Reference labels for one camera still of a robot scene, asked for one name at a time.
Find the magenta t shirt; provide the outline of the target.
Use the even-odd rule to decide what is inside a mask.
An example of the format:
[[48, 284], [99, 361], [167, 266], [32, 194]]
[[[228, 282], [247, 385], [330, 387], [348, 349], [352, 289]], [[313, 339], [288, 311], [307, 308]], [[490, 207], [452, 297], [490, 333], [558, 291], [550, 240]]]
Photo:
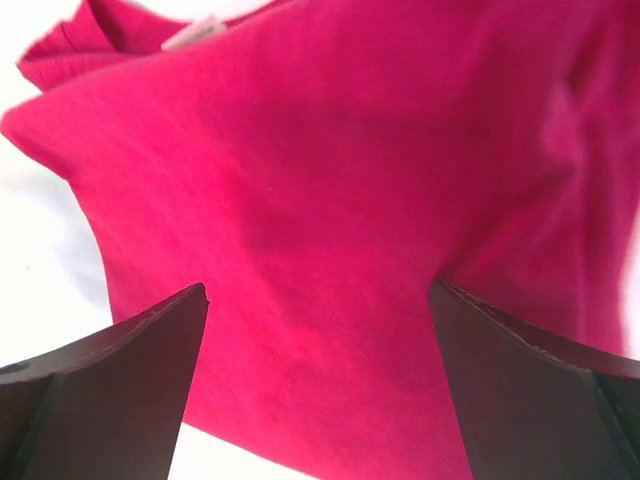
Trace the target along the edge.
[[467, 479], [428, 291], [615, 353], [639, 205], [635, 1], [86, 1], [3, 135], [67, 180], [116, 320], [201, 282], [186, 421], [327, 479]]

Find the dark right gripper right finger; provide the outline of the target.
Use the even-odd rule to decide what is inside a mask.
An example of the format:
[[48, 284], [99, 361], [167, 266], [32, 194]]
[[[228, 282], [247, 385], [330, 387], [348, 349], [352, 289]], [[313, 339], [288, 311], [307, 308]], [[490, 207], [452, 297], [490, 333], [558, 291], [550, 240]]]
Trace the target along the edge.
[[453, 285], [433, 284], [429, 303], [474, 478], [638, 478], [638, 361]]

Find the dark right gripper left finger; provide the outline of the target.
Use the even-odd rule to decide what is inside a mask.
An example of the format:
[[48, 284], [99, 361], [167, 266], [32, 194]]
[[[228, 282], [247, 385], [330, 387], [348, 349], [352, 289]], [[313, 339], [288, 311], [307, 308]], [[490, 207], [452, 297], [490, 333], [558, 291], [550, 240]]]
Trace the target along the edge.
[[208, 300], [198, 283], [1, 369], [4, 479], [165, 479]]

